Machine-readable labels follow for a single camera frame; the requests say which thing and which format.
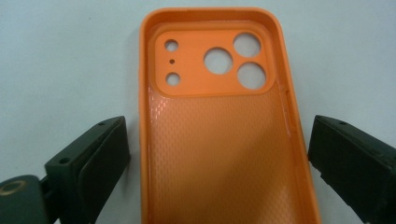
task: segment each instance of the gray background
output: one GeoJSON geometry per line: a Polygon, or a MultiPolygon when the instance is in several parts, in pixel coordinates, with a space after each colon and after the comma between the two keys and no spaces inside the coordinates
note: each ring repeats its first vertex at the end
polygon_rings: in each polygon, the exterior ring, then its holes
{"type": "MultiPolygon", "coordinates": [[[[0,181],[43,177],[43,164],[92,125],[124,115],[131,165],[98,223],[139,223],[140,23],[159,7],[213,6],[262,7],[279,19],[306,143],[320,114],[396,147],[393,0],[1,1],[0,181]]],[[[313,178],[323,223],[361,223],[313,178]]]]}

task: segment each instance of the orange silicone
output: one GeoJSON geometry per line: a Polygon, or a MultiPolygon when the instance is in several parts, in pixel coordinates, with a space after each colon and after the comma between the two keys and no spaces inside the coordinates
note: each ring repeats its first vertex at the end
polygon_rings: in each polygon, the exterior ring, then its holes
{"type": "Polygon", "coordinates": [[[140,30],[139,110],[142,223],[319,223],[283,35],[258,8],[165,8],[140,30]],[[239,34],[262,48],[247,58],[239,34]],[[166,50],[168,40],[178,43],[166,50]],[[205,68],[227,50],[224,75],[205,68]],[[236,78],[258,64],[257,90],[236,78]],[[178,73],[170,86],[166,76],[178,73]]]}

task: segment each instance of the white surface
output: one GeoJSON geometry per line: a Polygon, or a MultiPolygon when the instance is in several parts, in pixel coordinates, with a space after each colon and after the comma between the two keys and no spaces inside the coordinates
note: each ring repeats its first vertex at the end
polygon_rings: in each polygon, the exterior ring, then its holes
{"type": "MultiPolygon", "coordinates": [[[[0,181],[44,163],[96,122],[124,115],[132,153],[98,223],[140,223],[138,29],[159,7],[254,6],[279,19],[306,143],[316,114],[396,147],[396,2],[1,1],[0,181]]],[[[313,172],[322,222],[361,223],[313,172]]]]}

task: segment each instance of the phone case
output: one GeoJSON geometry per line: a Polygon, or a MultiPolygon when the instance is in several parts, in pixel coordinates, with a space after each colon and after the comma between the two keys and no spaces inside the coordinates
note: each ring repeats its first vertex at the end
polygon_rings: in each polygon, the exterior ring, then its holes
{"type": "Polygon", "coordinates": [[[139,53],[142,223],[320,222],[283,35],[271,13],[156,10],[142,23],[139,53]],[[260,50],[241,53],[240,35],[254,36],[260,50]],[[222,75],[207,67],[212,49],[231,58],[222,75]],[[243,83],[247,64],[265,80],[243,83]]]}

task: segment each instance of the dotted texture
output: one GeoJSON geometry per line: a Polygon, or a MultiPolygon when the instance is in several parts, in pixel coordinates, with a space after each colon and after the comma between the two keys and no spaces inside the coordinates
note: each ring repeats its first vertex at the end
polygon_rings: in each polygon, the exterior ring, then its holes
{"type": "Polygon", "coordinates": [[[277,85],[258,95],[148,96],[149,223],[301,223],[277,85]]]}

